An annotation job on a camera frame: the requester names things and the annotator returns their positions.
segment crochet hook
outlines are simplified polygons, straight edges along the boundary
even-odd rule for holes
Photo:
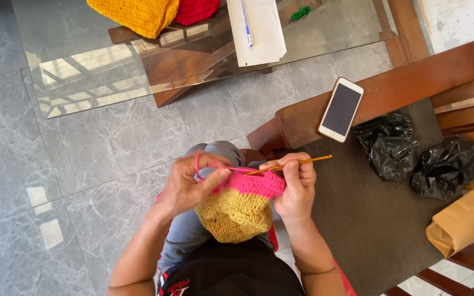
[[[308,159],[308,160],[303,160],[303,161],[300,161],[299,164],[306,163],[306,162],[313,162],[313,161],[316,161],[316,160],[327,159],[327,158],[332,158],[332,155],[322,156],[320,158],[312,158],[312,159]],[[245,176],[258,174],[258,173],[262,173],[262,172],[266,172],[266,171],[270,171],[270,170],[276,170],[276,169],[280,169],[282,167],[284,167],[284,165],[278,165],[278,166],[271,167],[269,169],[259,170],[259,171],[255,171],[255,172],[249,172],[249,173],[245,174]]]

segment white paper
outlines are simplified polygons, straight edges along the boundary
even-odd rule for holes
[[[286,53],[286,45],[275,0],[243,2],[252,34],[252,47],[249,47],[246,38],[241,1],[227,0],[239,67],[278,62]]]

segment dark gray mat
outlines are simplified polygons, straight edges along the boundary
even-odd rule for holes
[[[421,150],[441,142],[442,134],[429,99],[400,113],[411,117],[420,142],[416,164]],[[379,296],[444,258],[427,240],[425,228],[452,201],[420,197],[408,180],[381,181],[352,134],[343,144],[324,138],[295,151],[313,158],[333,155],[314,163],[318,181],[312,218],[359,296]]]

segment black plastic bag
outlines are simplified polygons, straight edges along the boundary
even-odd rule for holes
[[[452,197],[474,180],[474,141],[454,136],[422,151],[411,186],[423,197]]]
[[[412,121],[400,113],[379,116],[352,128],[369,158],[372,170],[383,181],[401,183],[412,171]]]

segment phone screen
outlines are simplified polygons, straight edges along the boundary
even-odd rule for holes
[[[358,106],[361,94],[338,83],[322,126],[345,136]]]

